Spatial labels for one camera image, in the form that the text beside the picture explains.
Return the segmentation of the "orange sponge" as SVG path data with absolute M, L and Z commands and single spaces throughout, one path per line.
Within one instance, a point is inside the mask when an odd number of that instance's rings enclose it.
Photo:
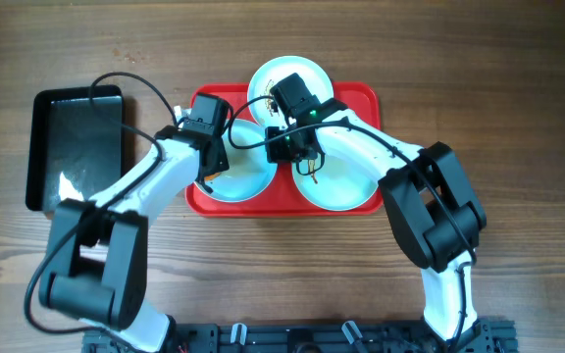
M 209 176 L 204 177 L 204 179 L 205 179 L 206 181 L 213 180 L 213 179 L 219 177 L 221 174 L 222 174 L 222 172 L 217 172 L 217 173 L 214 173 L 214 174 L 212 174 L 212 175 L 209 175 Z

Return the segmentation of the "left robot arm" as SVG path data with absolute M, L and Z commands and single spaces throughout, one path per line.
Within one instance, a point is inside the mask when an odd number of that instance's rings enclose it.
M 27 286 L 31 301 L 82 322 L 133 352 L 173 347 L 174 320 L 145 298 L 148 230 L 176 195 L 228 169 L 222 131 L 166 126 L 151 137 L 145 157 L 87 201 L 56 208 L 46 254 Z

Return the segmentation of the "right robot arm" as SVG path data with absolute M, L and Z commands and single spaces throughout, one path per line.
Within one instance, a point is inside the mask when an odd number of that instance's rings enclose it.
M 455 346 L 478 315 L 471 270 L 487 216 L 454 151 L 406 143 L 366 124 L 343 102 L 272 102 L 284 125 L 269 132 L 269 153 L 292 161 L 335 157 L 375 182 L 392 234 L 421 270 L 423 319 Z

